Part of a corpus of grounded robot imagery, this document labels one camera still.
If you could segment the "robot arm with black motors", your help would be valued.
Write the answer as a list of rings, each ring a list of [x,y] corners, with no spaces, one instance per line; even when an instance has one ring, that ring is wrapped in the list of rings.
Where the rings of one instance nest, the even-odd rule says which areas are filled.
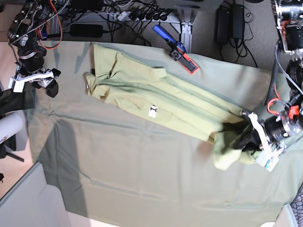
[[[132,60],[124,52],[93,46],[94,67],[85,74],[88,94],[133,115],[209,142],[235,132],[231,146],[240,151],[279,155],[287,139],[303,130],[303,3],[271,2],[279,39],[265,105],[283,105],[282,112],[260,120],[215,94],[166,71]]]

